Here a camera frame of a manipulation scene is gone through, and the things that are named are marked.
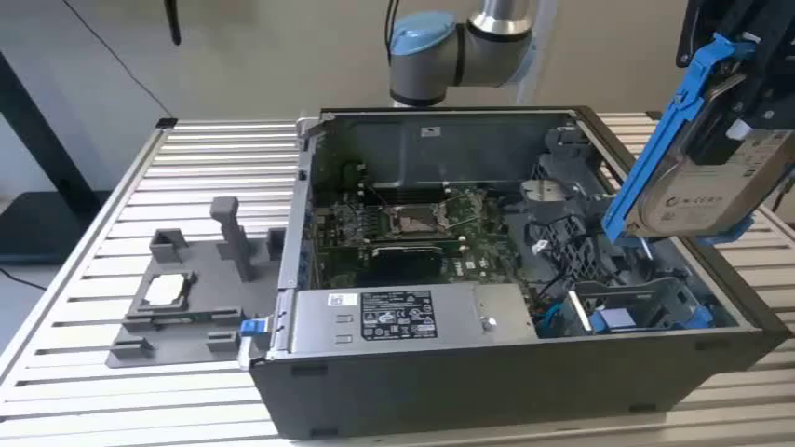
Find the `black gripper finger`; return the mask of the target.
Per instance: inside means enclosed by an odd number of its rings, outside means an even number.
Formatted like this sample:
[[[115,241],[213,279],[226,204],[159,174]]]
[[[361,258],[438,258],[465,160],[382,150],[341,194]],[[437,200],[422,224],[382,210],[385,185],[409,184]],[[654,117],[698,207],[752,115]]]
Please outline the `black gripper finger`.
[[[702,13],[696,13],[690,18],[685,18],[678,41],[677,67],[686,68],[690,64],[698,49],[704,46],[704,41],[709,37],[706,31],[705,17]]]
[[[794,129],[794,33],[734,44],[709,84],[690,143],[696,163],[725,163],[754,130]]]

